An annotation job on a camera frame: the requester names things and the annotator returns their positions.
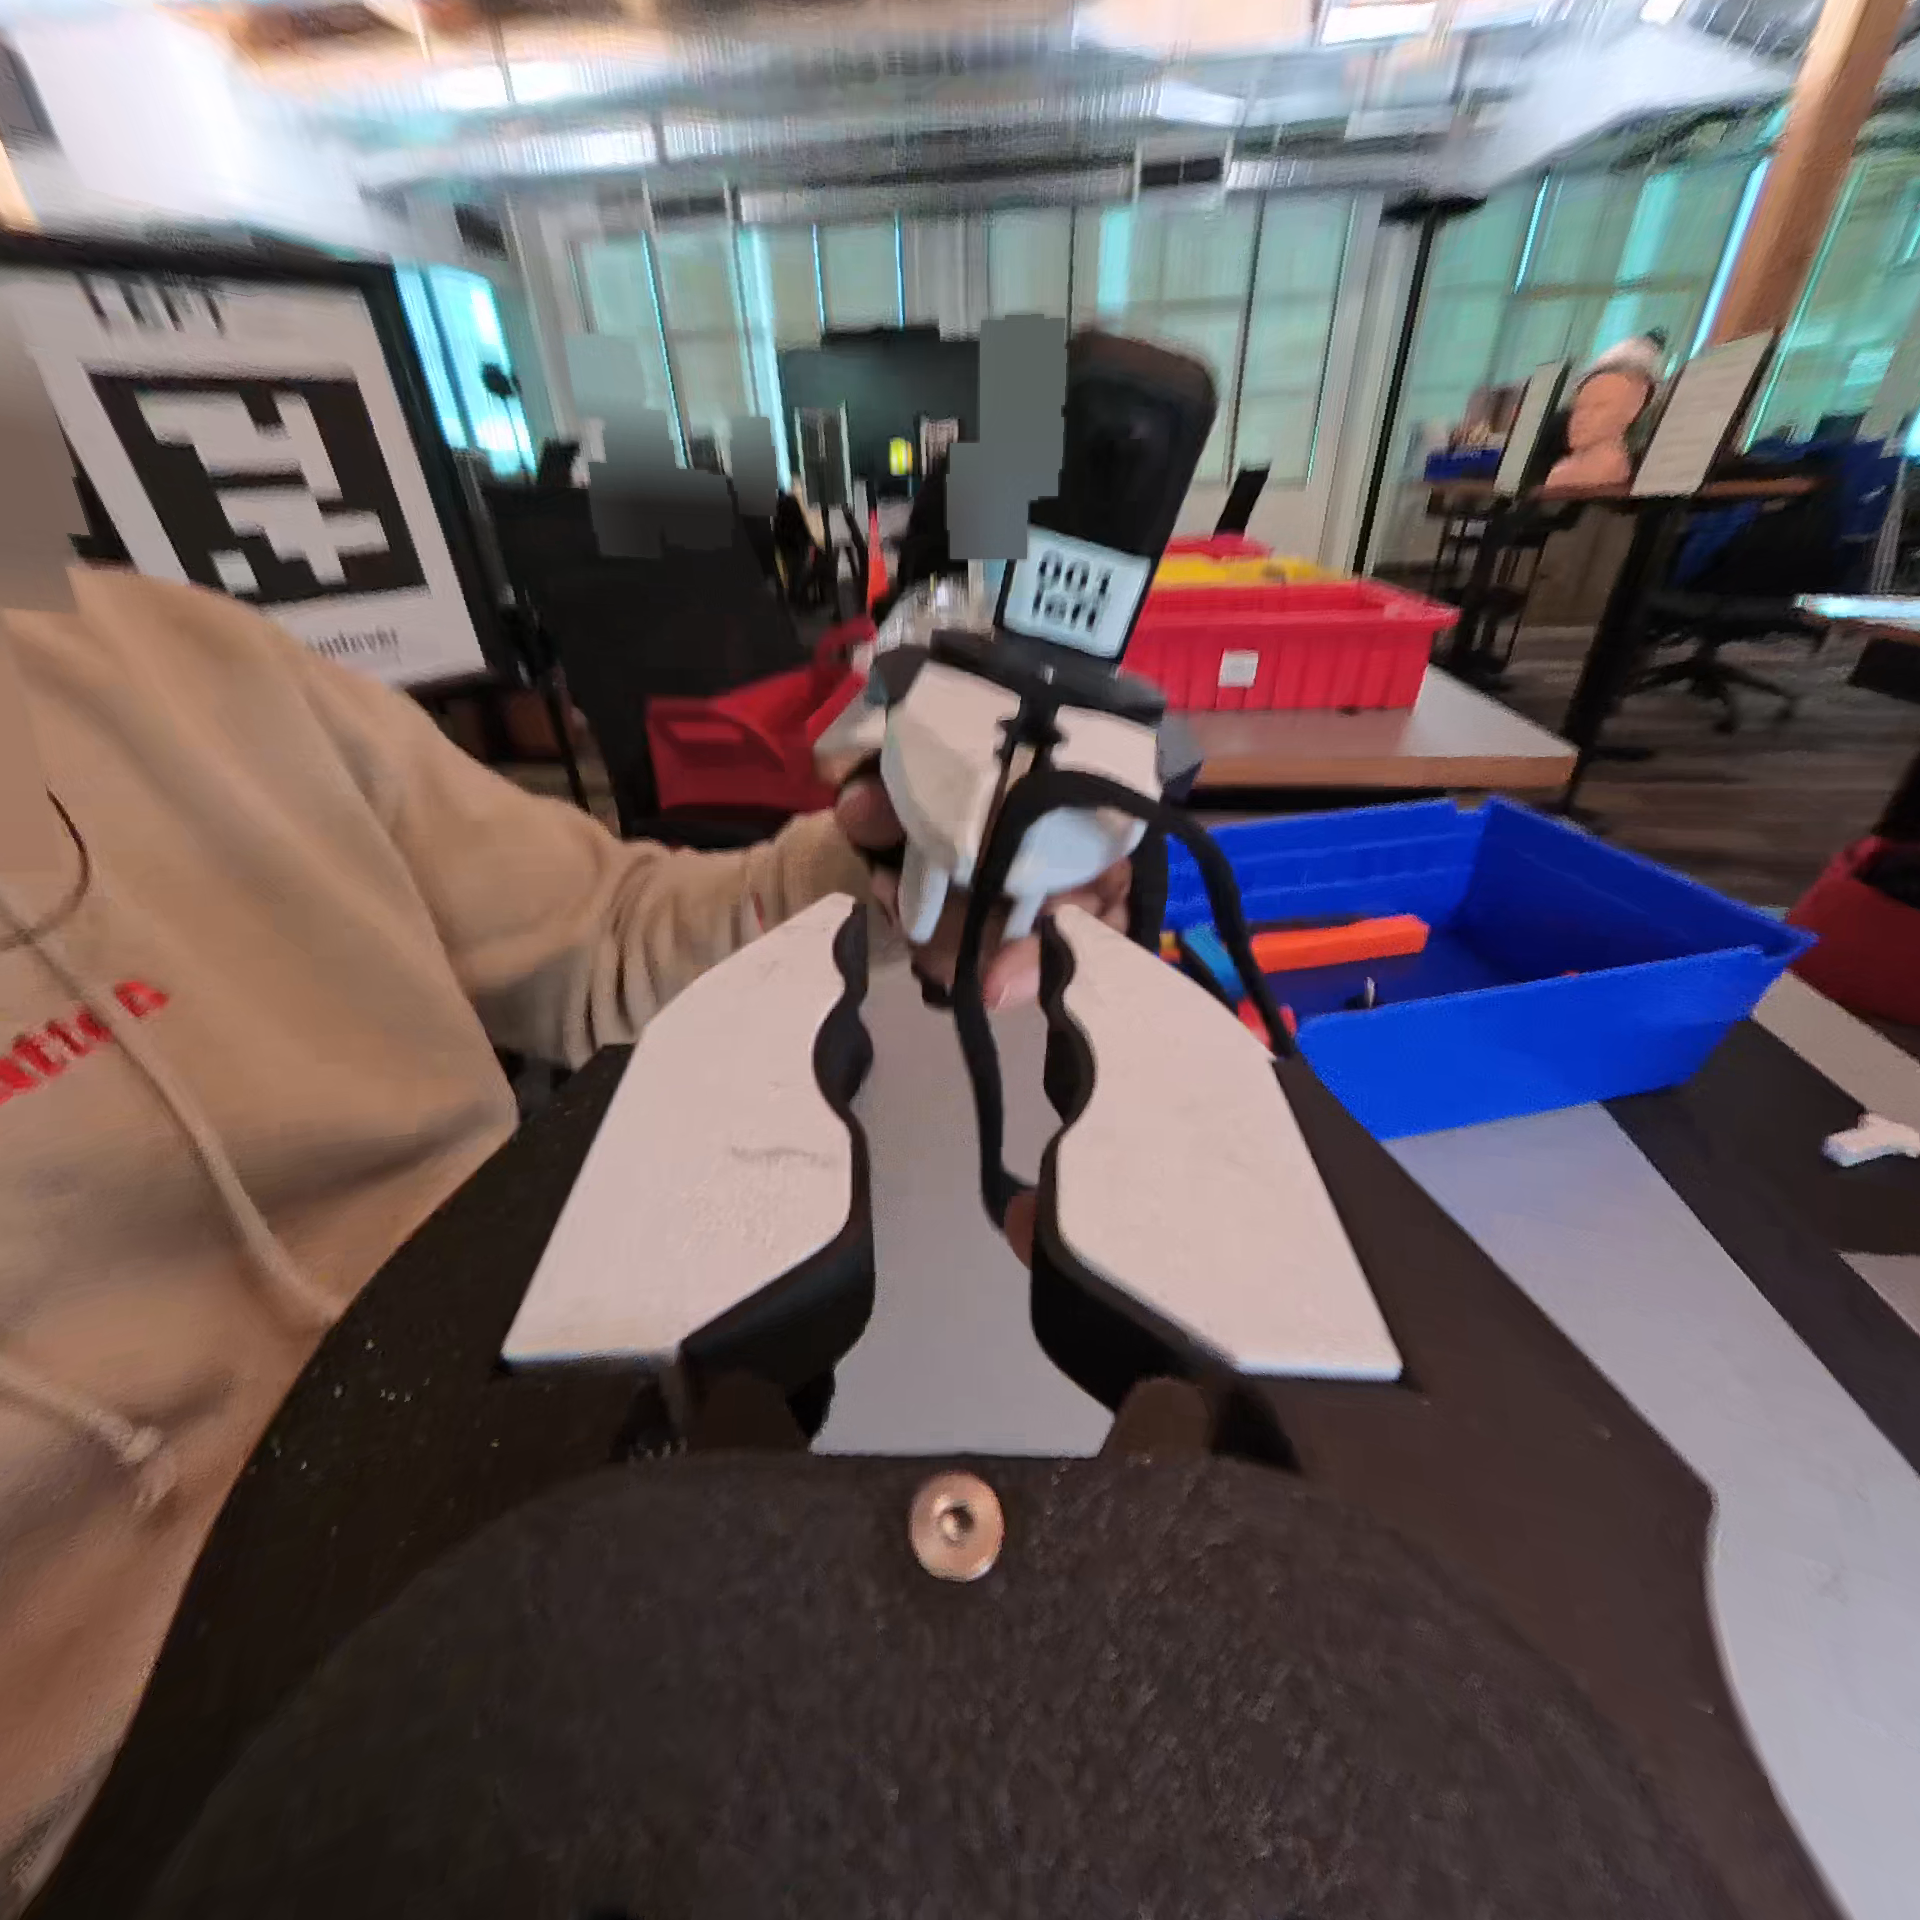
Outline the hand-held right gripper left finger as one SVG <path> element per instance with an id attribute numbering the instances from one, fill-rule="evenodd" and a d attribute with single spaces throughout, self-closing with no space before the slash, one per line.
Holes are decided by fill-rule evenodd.
<path id="1" fill-rule="evenodd" d="M 862 995 L 866 931 L 835 892 L 644 1029 L 500 1344 L 508 1369 L 682 1363 L 851 1224 L 851 1129 L 812 1050 Z"/>

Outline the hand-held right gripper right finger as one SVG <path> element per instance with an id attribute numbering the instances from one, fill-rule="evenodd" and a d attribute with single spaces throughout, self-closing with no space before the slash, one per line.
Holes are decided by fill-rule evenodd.
<path id="1" fill-rule="evenodd" d="M 1035 1280 L 1168 1363 L 1399 1382 L 1269 1047 L 1086 912 L 1048 921 L 1046 962 L 1058 1130 L 1032 1203 Z"/>

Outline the blue plastic bin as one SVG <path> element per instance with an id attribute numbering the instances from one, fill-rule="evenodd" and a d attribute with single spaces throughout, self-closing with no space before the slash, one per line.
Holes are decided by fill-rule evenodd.
<path id="1" fill-rule="evenodd" d="M 1488 800 L 1225 822 L 1249 925 L 1412 919 L 1412 954 L 1269 972 L 1295 1044 L 1377 1141 L 1687 1081 L 1815 936 Z"/>

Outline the person's left forearm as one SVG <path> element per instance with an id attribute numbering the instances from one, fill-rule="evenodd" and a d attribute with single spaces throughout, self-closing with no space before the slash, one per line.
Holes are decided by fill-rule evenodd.
<path id="1" fill-rule="evenodd" d="M 613 842 L 540 880 L 514 929 L 471 954 L 489 1038 L 577 1068 L 630 1044 L 674 998 L 762 932 L 835 895 L 873 902 L 856 811 L 807 814 L 741 851 Z"/>

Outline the person's left hand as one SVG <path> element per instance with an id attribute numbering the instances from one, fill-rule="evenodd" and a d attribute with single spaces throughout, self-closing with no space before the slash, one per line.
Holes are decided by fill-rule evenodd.
<path id="1" fill-rule="evenodd" d="M 869 870 L 873 915 L 887 938 L 904 948 L 909 968 L 921 982 L 928 1005 L 947 1006 L 970 898 L 952 892 L 930 938 L 922 942 L 909 939 L 898 919 L 898 870 L 893 867 L 893 857 L 904 851 L 904 831 L 878 776 L 847 780 L 835 796 L 831 818 Z M 1041 915 L 1077 908 L 1091 921 L 1127 936 L 1129 892 L 1132 867 L 1121 858 L 1086 884 L 1046 898 Z M 979 1001 L 987 1011 L 1001 1011 L 1039 998 L 1039 929 L 1011 938 L 1007 925 L 1009 902 L 995 899 L 978 949 Z"/>

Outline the small red bin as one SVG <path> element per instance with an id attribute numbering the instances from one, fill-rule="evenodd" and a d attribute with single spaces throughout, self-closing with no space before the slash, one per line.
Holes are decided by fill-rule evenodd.
<path id="1" fill-rule="evenodd" d="M 792 667 L 710 697 L 658 697 L 644 737 L 663 811 L 823 811 L 815 747 L 861 697 L 848 663 Z"/>

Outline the large red ribbed bin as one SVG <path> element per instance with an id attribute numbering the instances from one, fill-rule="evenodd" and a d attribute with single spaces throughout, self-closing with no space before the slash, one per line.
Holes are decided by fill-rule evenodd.
<path id="1" fill-rule="evenodd" d="M 1373 580 L 1152 589 L 1121 663 L 1181 714 L 1405 714 L 1454 622 Z"/>

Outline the wooden table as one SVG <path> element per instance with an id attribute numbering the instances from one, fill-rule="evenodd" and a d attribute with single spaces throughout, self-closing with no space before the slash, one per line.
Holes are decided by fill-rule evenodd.
<path id="1" fill-rule="evenodd" d="M 1195 763 L 1212 811 L 1300 811 L 1389 796 L 1561 795 L 1577 747 L 1431 667 L 1407 710 L 1168 714 L 1168 772 Z"/>

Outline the black floor lamp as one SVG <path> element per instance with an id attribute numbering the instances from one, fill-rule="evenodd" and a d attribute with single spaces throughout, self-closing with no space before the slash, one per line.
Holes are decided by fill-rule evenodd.
<path id="1" fill-rule="evenodd" d="M 1346 561 L 1364 577 L 1381 531 L 1381 503 L 1398 472 L 1394 434 L 1405 405 L 1431 264 L 1441 236 L 1470 220 L 1486 206 L 1482 193 L 1402 192 L 1381 206 L 1373 261 L 1362 304 L 1364 353 L 1356 361 L 1352 401 L 1362 424 L 1356 477 L 1356 515 L 1346 541 Z"/>

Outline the mannequin bust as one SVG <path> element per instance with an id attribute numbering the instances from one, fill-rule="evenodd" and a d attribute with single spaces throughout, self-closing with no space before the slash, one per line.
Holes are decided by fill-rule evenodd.
<path id="1" fill-rule="evenodd" d="M 1623 487 L 1629 442 L 1659 391 L 1667 331 L 1648 329 L 1602 348 L 1572 388 L 1565 446 L 1544 474 L 1547 489 Z"/>

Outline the person's beige hoodie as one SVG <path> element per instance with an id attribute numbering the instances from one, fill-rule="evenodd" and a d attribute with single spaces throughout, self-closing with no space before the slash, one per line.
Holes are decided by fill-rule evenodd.
<path id="1" fill-rule="evenodd" d="M 83 1819 L 230 1484 L 512 1130 L 495 1051 L 648 1000 L 636 851 L 192 589 L 8 614 L 52 870 L 4 864 L 4 1916 Z"/>

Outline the blue office chair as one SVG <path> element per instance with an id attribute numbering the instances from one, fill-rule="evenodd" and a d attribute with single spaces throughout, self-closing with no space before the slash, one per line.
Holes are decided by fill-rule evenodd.
<path id="1" fill-rule="evenodd" d="M 1739 733 L 1740 691 L 1796 716 L 1796 694 L 1728 655 L 1735 645 L 1802 641 L 1820 626 L 1807 593 L 1853 586 L 1865 565 L 1863 496 L 1875 489 L 1876 453 L 1854 442 L 1815 442 L 1796 477 L 1807 492 L 1734 505 L 1708 546 L 1685 540 L 1681 558 L 1643 610 L 1641 666 L 1629 697 L 1678 689 L 1714 709 L 1714 733 Z"/>

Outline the red bag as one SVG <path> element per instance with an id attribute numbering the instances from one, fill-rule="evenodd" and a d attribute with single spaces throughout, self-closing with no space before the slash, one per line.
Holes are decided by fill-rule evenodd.
<path id="1" fill-rule="evenodd" d="M 1788 912 L 1815 938 L 1796 962 L 1811 989 L 1865 1020 L 1918 1026 L 1918 842 L 1863 838 Z"/>

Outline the framed marker poster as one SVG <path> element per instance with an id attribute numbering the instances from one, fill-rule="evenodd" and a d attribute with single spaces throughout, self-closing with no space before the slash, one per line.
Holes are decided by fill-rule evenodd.
<path id="1" fill-rule="evenodd" d="M 4 231 L 6 597 L 60 545 L 270 615 L 383 685 L 500 667 L 385 263 Z"/>

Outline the wooden post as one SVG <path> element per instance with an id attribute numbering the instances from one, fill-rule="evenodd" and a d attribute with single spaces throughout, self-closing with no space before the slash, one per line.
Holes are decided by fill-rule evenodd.
<path id="1" fill-rule="evenodd" d="M 1823 2 L 1815 17 L 1710 345 L 1776 339 L 1790 322 L 1905 14 L 1907 2 Z"/>

